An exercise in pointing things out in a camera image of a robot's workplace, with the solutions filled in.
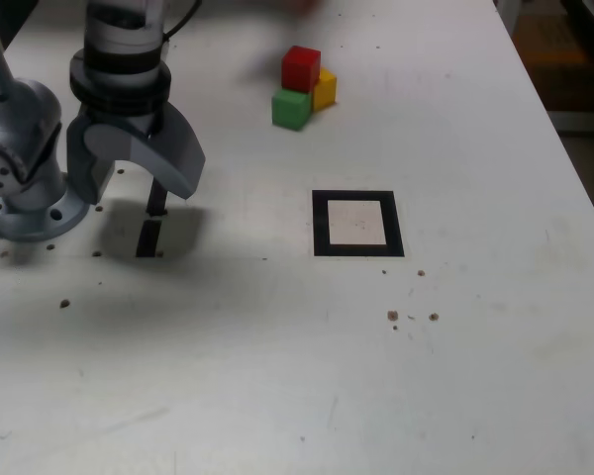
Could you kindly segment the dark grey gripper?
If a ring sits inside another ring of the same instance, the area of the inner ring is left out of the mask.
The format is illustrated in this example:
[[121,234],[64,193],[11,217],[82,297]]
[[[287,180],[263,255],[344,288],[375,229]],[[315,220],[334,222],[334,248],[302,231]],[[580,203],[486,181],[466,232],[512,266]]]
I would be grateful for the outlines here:
[[196,192],[205,164],[193,129],[167,102],[138,116],[82,103],[66,141],[68,181],[87,204],[101,201],[115,161],[139,165],[184,200]]

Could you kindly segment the person's hand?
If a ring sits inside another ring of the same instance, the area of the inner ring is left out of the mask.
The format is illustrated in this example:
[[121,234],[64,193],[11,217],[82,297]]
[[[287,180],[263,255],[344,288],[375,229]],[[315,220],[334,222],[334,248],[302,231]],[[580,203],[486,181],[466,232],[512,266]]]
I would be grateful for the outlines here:
[[281,0],[279,2],[286,11],[300,16],[315,12],[324,3],[324,0]]

